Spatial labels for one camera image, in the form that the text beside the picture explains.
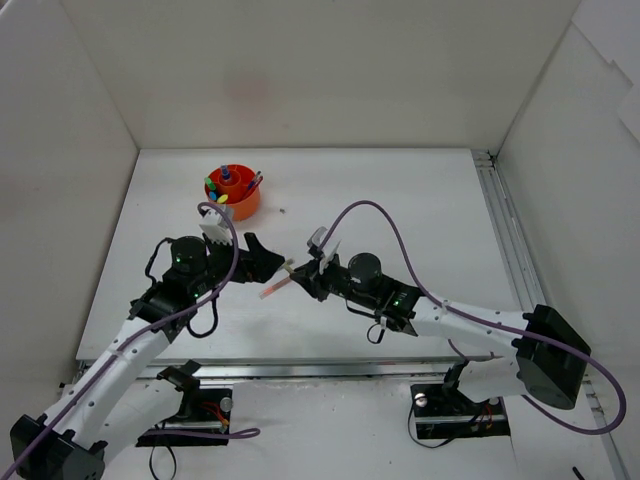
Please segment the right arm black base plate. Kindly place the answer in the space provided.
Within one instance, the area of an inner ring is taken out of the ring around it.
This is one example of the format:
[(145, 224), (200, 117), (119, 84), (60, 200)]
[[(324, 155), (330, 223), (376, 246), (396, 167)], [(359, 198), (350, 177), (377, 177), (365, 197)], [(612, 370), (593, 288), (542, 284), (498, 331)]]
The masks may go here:
[(407, 432), (417, 445), (435, 450), (456, 440), (511, 435), (501, 398), (473, 401), (458, 390), (458, 377), (467, 365), (454, 365), (439, 384), (410, 386)]

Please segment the clear glue bottle blue cap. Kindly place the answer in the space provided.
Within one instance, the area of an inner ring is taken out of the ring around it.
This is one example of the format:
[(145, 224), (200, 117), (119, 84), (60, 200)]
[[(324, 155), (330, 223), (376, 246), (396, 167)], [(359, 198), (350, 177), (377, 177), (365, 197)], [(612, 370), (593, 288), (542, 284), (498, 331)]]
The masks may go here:
[(220, 167), (220, 183), (222, 185), (231, 185), (234, 183), (232, 173), (227, 165)]

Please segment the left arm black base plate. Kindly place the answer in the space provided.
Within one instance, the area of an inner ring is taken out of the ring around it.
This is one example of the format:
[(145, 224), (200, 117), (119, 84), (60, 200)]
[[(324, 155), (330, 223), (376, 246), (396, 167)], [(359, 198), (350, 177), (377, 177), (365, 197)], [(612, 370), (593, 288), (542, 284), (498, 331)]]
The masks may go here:
[(154, 429), (165, 430), (166, 435), (142, 436), (137, 440), (135, 446), (137, 448), (226, 446), (229, 443), (226, 438), (191, 437), (176, 434), (176, 431), (184, 430), (214, 435), (227, 434), (230, 431), (232, 408), (233, 393), (231, 388), (205, 386), (176, 415), (154, 426)]

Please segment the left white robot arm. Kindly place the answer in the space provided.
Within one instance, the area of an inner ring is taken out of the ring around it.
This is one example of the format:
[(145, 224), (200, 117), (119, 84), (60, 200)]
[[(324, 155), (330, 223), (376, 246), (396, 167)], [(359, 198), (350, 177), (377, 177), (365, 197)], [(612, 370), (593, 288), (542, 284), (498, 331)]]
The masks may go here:
[(195, 361), (165, 368), (142, 390), (131, 386), (228, 283), (264, 284), (284, 264), (284, 257), (263, 247), (255, 234), (244, 239), (245, 248), (235, 237), (169, 240), (170, 268), (132, 301), (108, 348), (43, 414), (24, 415), (13, 425), (14, 462), (3, 476), (99, 479), (124, 448), (159, 433), (163, 421), (195, 415), (200, 406)]

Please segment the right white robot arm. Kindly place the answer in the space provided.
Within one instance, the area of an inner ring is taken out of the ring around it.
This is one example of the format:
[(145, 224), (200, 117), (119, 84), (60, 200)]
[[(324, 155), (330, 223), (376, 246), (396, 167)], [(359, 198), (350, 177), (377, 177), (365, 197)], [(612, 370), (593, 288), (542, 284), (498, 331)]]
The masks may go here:
[(442, 398), (455, 412), (486, 397), (520, 394), (560, 410), (576, 404), (591, 349), (550, 306), (504, 312), (451, 302), (385, 275), (371, 253), (347, 265), (337, 256), (312, 259), (290, 278), (319, 302), (342, 298), (349, 312), (372, 319), (381, 334), (439, 337), (494, 354), (485, 367), (468, 361), (448, 375)]

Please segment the blue ballpoint pen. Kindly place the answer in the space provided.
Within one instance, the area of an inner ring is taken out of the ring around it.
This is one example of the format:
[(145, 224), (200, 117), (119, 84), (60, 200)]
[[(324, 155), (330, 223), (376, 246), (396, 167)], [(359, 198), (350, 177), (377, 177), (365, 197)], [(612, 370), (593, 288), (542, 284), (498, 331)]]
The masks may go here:
[(254, 187), (258, 184), (258, 182), (261, 179), (262, 179), (262, 172), (261, 171), (256, 172), (252, 180), (247, 185), (247, 188), (245, 190), (245, 197), (251, 194), (251, 191), (254, 189)]

